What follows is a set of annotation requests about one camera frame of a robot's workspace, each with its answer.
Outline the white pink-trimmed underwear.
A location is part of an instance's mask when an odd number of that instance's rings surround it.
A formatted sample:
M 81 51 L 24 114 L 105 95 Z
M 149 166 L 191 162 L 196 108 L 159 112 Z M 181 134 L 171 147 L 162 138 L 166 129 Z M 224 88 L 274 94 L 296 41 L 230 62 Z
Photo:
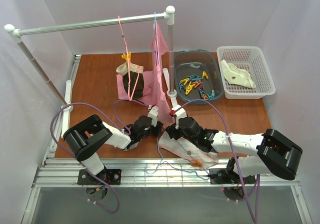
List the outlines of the white pink-trimmed underwear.
M 190 141 L 179 138 L 178 140 L 171 139 L 167 132 L 164 132 L 159 139 L 161 148 L 188 160 L 190 163 L 197 160 L 202 163 L 202 170 L 217 165 L 219 158 L 216 153 L 206 153 L 197 148 Z

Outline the pink garment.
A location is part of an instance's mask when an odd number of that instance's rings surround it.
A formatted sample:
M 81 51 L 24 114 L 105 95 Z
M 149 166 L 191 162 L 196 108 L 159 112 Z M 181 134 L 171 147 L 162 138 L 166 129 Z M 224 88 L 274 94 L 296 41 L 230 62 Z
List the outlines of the pink garment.
M 165 39 L 161 32 L 159 25 L 157 26 L 157 38 L 158 38 L 158 57 L 159 57 L 159 66 L 156 66 L 155 54 L 154 54 L 154 37 L 151 42 L 152 50 L 152 72 L 153 78 L 151 81 L 151 102 L 146 103 L 147 105 L 157 106 L 158 109 L 158 120 L 161 122 L 172 122 L 173 118 L 170 115 L 170 107 L 167 102 L 166 95 L 163 91 L 163 66 L 162 66 L 162 56 L 168 52 L 168 47 L 166 45 Z

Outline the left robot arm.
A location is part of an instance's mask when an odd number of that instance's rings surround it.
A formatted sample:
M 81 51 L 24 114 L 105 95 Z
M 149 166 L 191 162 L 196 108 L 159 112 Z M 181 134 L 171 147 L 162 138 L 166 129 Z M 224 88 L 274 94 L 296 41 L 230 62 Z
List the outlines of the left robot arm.
M 75 159 L 96 176 L 105 169 L 97 154 L 102 145 L 108 144 L 129 151 L 137 147 L 141 140 L 151 135 L 157 137 L 162 127 L 163 123 L 157 117 L 142 115 L 134 124 L 129 125 L 130 134 L 126 134 L 102 121 L 98 115 L 91 115 L 68 129 L 63 139 Z

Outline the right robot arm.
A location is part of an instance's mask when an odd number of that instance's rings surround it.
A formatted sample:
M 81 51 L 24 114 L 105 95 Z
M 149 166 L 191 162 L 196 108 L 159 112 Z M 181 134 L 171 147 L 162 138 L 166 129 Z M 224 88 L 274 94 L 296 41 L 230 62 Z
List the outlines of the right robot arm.
M 171 139 L 182 139 L 205 153 L 235 152 L 222 177 L 238 182 L 240 177 L 273 174 L 281 179 L 295 179 L 302 148 L 275 129 L 244 135 L 201 127 L 192 117 L 185 117 L 166 129 Z

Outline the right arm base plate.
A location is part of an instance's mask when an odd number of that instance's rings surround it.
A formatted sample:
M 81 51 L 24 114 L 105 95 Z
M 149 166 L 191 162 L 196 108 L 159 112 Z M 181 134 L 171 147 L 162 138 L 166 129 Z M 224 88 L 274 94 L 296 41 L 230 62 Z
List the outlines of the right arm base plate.
M 210 169 L 207 177 L 210 178 L 211 184 L 241 184 L 239 175 L 226 169 Z

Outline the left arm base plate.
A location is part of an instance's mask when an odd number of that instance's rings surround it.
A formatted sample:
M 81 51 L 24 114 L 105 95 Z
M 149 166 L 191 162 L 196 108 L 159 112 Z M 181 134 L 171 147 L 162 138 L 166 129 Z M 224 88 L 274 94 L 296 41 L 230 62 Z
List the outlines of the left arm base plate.
M 122 170 L 121 169 L 104 169 L 99 174 L 96 175 L 97 178 L 103 180 L 104 182 L 108 183 L 109 185 L 120 185 L 121 184 L 121 176 Z M 82 169 L 79 171 L 78 185 L 99 185 L 103 184 L 101 181 L 94 178 L 90 175 L 86 169 Z

